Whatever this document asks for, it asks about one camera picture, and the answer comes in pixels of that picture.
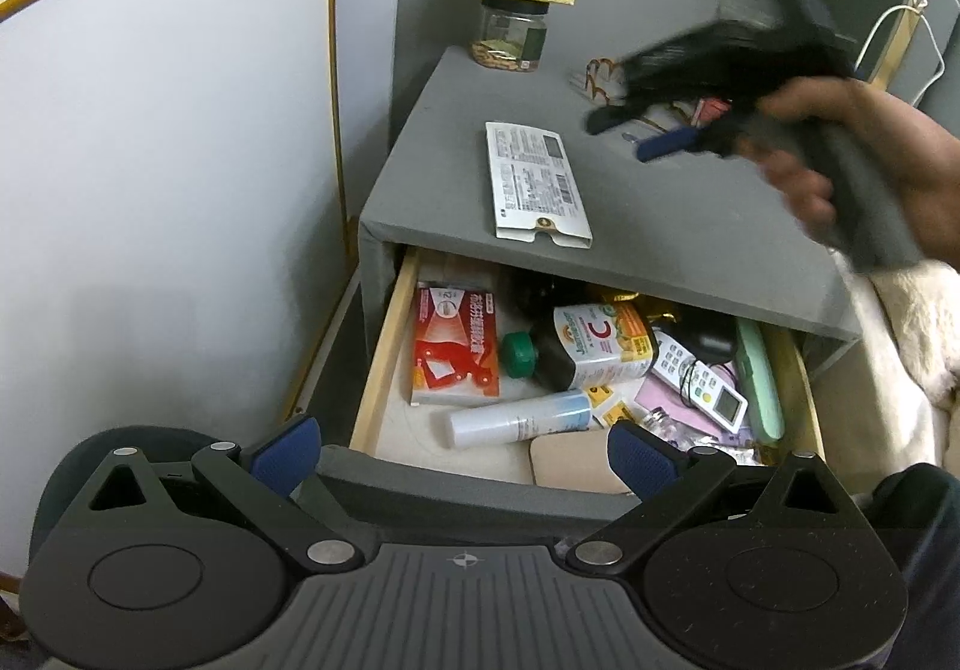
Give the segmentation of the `person's right hand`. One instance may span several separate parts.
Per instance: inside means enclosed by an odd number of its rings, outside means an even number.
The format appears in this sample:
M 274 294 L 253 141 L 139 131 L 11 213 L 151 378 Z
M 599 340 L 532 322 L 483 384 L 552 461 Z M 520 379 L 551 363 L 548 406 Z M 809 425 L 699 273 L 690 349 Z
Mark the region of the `person's right hand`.
M 758 101 L 783 124 L 818 119 L 864 161 L 896 200 L 926 259 L 958 265 L 958 138 L 929 115 L 853 78 L 794 78 Z M 809 238 L 827 244 L 838 218 L 832 181 L 771 138 L 742 135 L 736 151 L 754 161 Z

